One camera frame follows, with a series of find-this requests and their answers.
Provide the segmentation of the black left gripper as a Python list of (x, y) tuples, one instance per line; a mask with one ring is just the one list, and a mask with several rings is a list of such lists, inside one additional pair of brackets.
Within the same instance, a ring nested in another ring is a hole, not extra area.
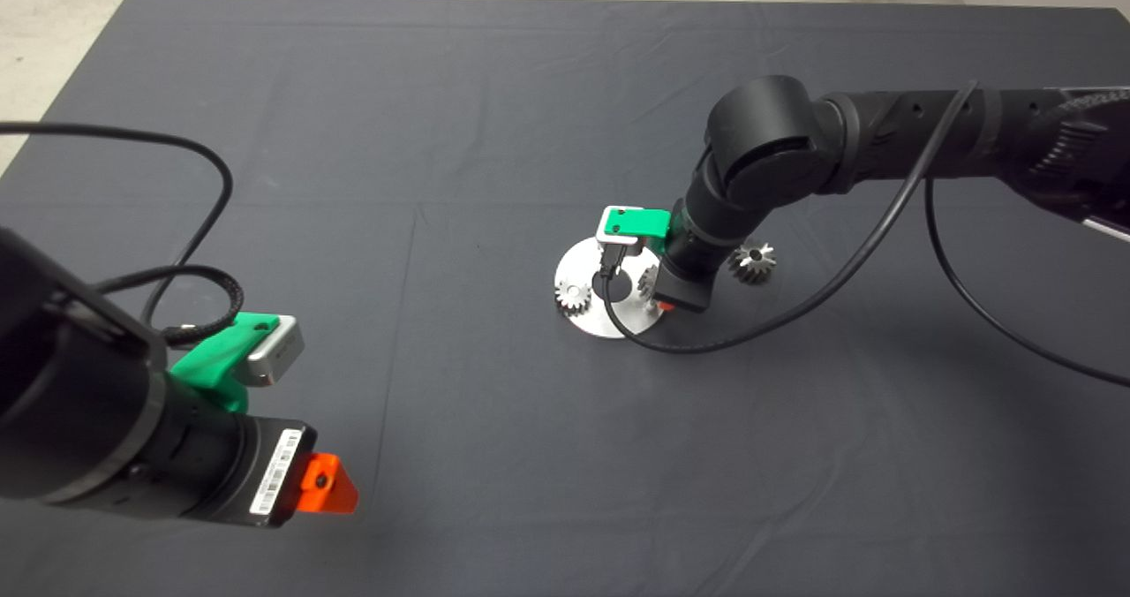
[(342, 460), (313, 453), (316, 429), (299, 419), (240, 415), (237, 462), (211, 503), (211, 520), (280, 528), (296, 512), (353, 514), (359, 493)]

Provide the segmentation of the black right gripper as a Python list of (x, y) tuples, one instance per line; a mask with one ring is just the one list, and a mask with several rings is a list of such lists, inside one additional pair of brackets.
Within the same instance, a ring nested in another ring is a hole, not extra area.
[(670, 263), (660, 263), (658, 268), (655, 300), (662, 312), (705, 312), (712, 303), (713, 288), (714, 274), (685, 276)]

